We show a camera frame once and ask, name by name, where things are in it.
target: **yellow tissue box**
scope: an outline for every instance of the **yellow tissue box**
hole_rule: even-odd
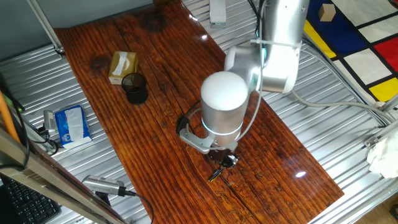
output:
[[[137,72],[138,55],[135,52],[115,51],[109,70],[109,80],[113,85],[121,85],[127,74]]]

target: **metal grating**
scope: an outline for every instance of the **metal grating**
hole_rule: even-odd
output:
[[[93,141],[71,150],[61,148],[53,156],[67,171],[78,180],[83,180],[90,174],[118,179],[128,189],[134,190],[68,61],[61,59],[52,46],[0,63],[0,72],[14,97],[26,108],[23,116],[37,128],[44,122],[43,110],[57,112],[75,105],[83,107]],[[59,142],[58,133],[54,136],[54,140]],[[150,222],[139,198],[109,196],[109,200],[123,218],[140,224]],[[62,213],[49,224],[91,223],[91,220],[66,207],[61,209]]]
[[[249,45],[248,40],[255,38],[256,17],[246,0],[226,0],[227,26],[222,29],[210,29],[208,0],[183,2],[224,51],[238,44]],[[295,90],[304,99],[319,103],[357,101],[340,78],[312,56],[302,53],[299,68]],[[2,62],[0,71],[27,108],[24,116],[35,126],[41,126],[43,110],[58,111],[74,105],[84,108],[94,141],[60,151],[54,158],[61,165],[79,180],[95,174],[119,179],[134,188],[68,62],[55,54],[52,46]],[[263,97],[345,193],[311,223],[354,222],[398,191],[395,179],[383,179],[368,171],[368,150],[363,141],[379,131],[379,124],[366,111],[350,106],[309,108],[290,94],[263,93]],[[113,197],[111,204],[123,217],[149,223],[138,198]],[[49,223],[90,222],[67,208],[62,210]]]

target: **blue box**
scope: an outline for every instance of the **blue box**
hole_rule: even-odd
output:
[[[68,120],[67,120],[67,115],[65,114],[66,111],[74,108],[80,108],[81,110],[81,118],[83,120],[83,138],[79,141],[72,141],[70,138],[70,133],[69,133],[69,125],[68,125]],[[88,124],[86,120],[85,113],[83,111],[83,108],[80,105],[73,106],[71,108],[59,111],[55,113],[55,121],[57,122],[58,126],[58,132],[60,134],[60,139],[61,139],[61,145],[65,149],[71,149],[77,146],[80,146],[84,143],[91,142],[92,137],[90,134],[90,130],[88,129]]]

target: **mondrian pattern mat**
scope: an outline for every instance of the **mondrian pattern mat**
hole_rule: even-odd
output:
[[[335,5],[331,22],[320,21],[322,4]],[[388,0],[311,0],[304,30],[372,103],[398,94],[398,9]]]

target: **black cup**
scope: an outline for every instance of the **black cup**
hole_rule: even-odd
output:
[[[138,73],[130,73],[122,79],[122,88],[131,104],[140,105],[148,99],[147,81]]]

